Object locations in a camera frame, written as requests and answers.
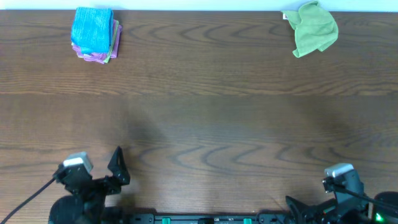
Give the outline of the blue microfiber cloth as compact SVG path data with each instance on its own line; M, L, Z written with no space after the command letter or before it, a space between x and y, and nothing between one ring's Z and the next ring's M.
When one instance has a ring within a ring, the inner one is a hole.
M83 54L108 53L113 38L111 8L78 7L71 29L71 41Z

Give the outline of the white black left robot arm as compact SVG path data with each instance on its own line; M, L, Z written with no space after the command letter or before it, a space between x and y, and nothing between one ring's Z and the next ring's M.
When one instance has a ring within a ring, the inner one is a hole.
M111 176L94 179L93 164L86 152L69 155L54 173L53 178L65 186L70 195L58 199L50 210L49 223L128 223L129 218L119 207L106 207L109 195L121 193L130 184L123 150L117 147L109 164Z

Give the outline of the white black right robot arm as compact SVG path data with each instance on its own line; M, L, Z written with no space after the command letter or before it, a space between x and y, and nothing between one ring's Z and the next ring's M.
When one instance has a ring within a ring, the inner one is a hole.
M355 169L322 180L326 193L334 198L318 205L306 205L286 196L295 223L397 223L397 202L370 198Z

